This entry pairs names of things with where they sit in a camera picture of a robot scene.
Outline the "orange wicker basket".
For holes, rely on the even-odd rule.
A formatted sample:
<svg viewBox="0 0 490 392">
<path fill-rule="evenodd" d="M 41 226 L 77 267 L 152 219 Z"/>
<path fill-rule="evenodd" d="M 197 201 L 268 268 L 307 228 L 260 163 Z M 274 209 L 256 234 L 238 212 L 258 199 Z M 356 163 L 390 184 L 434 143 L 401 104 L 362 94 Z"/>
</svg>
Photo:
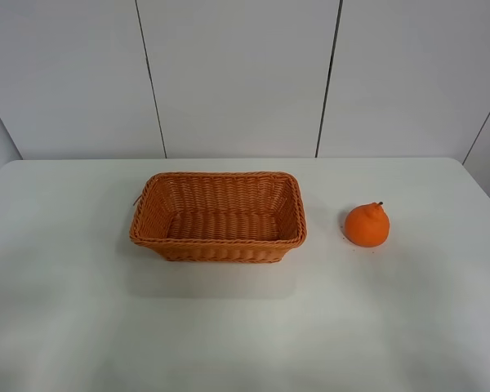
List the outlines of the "orange wicker basket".
<svg viewBox="0 0 490 392">
<path fill-rule="evenodd" d="M 168 261 L 274 263 L 306 235 L 298 182 L 280 171 L 159 173 L 130 228 Z"/>
</svg>

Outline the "orange citrus fruit with stem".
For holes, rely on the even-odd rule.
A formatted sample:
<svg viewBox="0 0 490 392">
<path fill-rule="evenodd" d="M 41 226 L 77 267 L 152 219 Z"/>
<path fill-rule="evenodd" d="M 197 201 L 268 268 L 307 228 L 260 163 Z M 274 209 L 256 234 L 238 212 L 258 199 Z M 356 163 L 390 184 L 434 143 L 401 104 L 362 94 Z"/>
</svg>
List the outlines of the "orange citrus fruit with stem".
<svg viewBox="0 0 490 392">
<path fill-rule="evenodd" d="M 378 247 L 390 233 L 390 219 L 383 202 L 355 207 L 345 218 L 344 233 L 347 239 L 360 247 Z"/>
</svg>

